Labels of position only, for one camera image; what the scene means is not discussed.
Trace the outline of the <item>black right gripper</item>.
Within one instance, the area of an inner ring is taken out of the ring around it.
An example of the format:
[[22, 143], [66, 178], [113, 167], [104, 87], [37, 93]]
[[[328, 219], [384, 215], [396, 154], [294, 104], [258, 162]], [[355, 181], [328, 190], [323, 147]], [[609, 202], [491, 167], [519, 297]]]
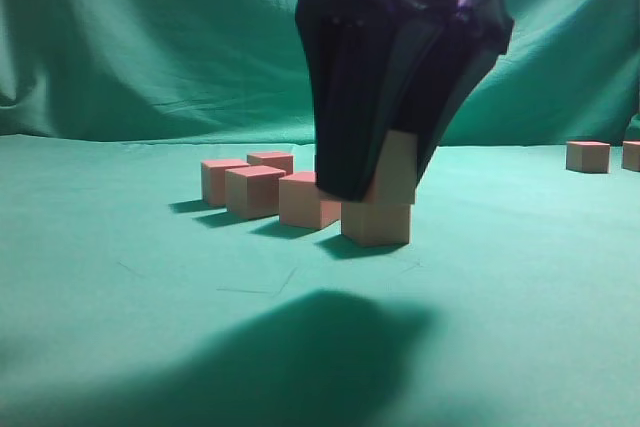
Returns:
[[476, 86], [506, 53], [514, 21], [505, 0], [479, 34], [445, 27], [445, 9], [409, 0], [298, 0], [295, 22], [308, 66], [316, 184], [343, 201], [364, 199], [386, 134], [417, 137], [421, 178]]

